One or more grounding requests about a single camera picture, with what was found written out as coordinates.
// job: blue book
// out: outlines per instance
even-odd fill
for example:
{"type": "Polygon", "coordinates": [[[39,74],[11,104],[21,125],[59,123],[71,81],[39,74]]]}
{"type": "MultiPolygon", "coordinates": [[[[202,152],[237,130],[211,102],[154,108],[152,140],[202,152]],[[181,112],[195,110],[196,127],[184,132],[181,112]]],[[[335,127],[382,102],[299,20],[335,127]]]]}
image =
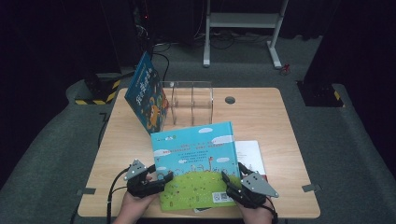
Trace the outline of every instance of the blue book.
{"type": "Polygon", "coordinates": [[[148,133],[162,130],[169,107],[160,76],[145,52],[134,71],[125,100],[148,133]]]}
{"type": "Polygon", "coordinates": [[[158,179],[174,173],[160,196],[162,210],[235,205],[221,179],[224,171],[240,186],[231,122],[152,133],[151,143],[158,179]]]}

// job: robotic hand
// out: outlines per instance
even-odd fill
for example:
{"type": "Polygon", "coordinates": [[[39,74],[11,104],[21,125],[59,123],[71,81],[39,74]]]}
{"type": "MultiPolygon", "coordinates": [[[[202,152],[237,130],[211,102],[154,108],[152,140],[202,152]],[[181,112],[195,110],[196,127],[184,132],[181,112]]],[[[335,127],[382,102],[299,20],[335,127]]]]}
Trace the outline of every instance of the robotic hand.
{"type": "Polygon", "coordinates": [[[156,194],[164,191],[165,184],[173,179],[173,173],[169,173],[161,180],[147,181],[146,176],[148,173],[155,171],[155,165],[147,168],[139,160],[134,160],[131,164],[126,176],[124,177],[127,182],[128,192],[135,197],[144,198],[151,194],[156,194]]]}
{"type": "Polygon", "coordinates": [[[277,213],[275,208],[272,209],[267,207],[264,203],[268,196],[277,198],[279,197],[279,194],[258,172],[250,171],[241,162],[238,162],[238,166],[240,172],[247,175],[241,180],[241,189],[233,184],[224,172],[221,172],[222,180],[227,185],[227,195],[246,208],[256,209],[258,207],[262,207],[269,210],[274,216],[273,223],[277,223],[277,213]]]}

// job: clear acrylic box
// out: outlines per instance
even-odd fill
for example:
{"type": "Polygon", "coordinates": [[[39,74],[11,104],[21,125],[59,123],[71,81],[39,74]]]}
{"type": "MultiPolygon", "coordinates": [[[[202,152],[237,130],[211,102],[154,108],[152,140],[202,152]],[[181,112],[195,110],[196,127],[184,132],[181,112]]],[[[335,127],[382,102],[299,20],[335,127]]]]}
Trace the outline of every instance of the clear acrylic box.
{"type": "Polygon", "coordinates": [[[208,81],[165,81],[169,109],[163,129],[212,123],[213,89],[208,81]]]}

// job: book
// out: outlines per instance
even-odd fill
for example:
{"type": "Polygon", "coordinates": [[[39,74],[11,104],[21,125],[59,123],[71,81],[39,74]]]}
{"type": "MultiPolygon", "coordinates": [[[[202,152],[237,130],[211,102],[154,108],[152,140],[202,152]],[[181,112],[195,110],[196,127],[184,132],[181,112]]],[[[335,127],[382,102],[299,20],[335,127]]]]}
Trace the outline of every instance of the book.
{"type": "Polygon", "coordinates": [[[149,54],[143,53],[125,93],[125,100],[148,133],[162,130],[169,103],[163,91],[160,76],[154,69],[149,54]]]}
{"type": "Polygon", "coordinates": [[[235,141],[235,146],[238,161],[244,164],[249,170],[259,172],[267,180],[259,142],[256,140],[235,141]]]}
{"type": "Polygon", "coordinates": [[[235,205],[221,171],[240,186],[230,121],[151,134],[158,179],[174,178],[160,195],[164,211],[235,205]]]}

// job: table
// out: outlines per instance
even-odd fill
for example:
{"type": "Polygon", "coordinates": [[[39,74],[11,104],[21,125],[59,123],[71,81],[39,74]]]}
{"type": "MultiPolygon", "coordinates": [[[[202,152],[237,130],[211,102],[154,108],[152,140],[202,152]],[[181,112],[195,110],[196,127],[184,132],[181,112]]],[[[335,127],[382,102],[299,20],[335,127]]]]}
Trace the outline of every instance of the table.
{"type": "MultiPolygon", "coordinates": [[[[134,159],[145,165],[154,163],[150,137],[124,99],[121,89],[98,150],[87,189],[78,209],[82,217],[105,217],[106,200],[111,183],[134,159]]],[[[281,218],[315,218],[320,215],[313,191],[302,186],[311,184],[282,97],[275,88],[214,88],[213,122],[230,120],[235,141],[258,140],[268,181],[279,193],[273,199],[281,218]],[[227,96],[235,103],[225,102],[227,96]]],[[[115,188],[126,186],[120,178],[115,188]]],[[[113,194],[112,216],[120,211],[125,189],[113,194]]],[[[240,218],[233,207],[212,208],[195,214],[191,210],[162,212],[159,200],[154,201],[144,217],[240,218]]]]}

